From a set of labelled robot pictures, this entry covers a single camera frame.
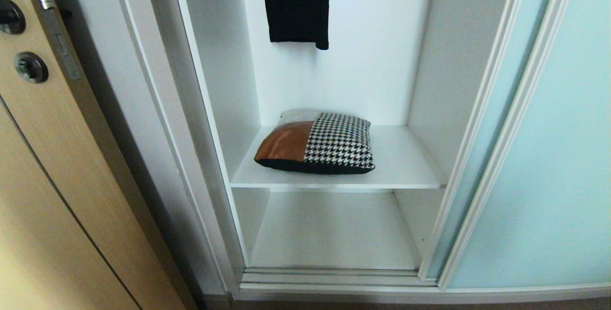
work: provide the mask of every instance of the closet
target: closet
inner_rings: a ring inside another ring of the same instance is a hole
[[[432,285],[426,271],[415,276],[452,205],[511,0],[329,0],[328,51],[269,42],[264,0],[179,3],[201,90],[190,96],[205,105],[242,282],[302,273],[311,283],[358,274]],[[371,121],[375,170],[258,165],[290,109]]]

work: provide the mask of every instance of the shelf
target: shelf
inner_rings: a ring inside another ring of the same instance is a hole
[[[249,267],[414,270],[419,265],[390,192],[272,192]]]
[[[315,175],[277,171],[254,161],[258,147],[274,127],[262,127],[238,167],[237,188],[443,188],[446,179],[408,127],[371,127],[376,168],[362,175]]]

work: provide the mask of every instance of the hanging clothing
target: hanging clothing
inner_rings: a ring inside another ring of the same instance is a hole
[[[329,49],[329,0],[265,0],[271,42],[313,42]]]

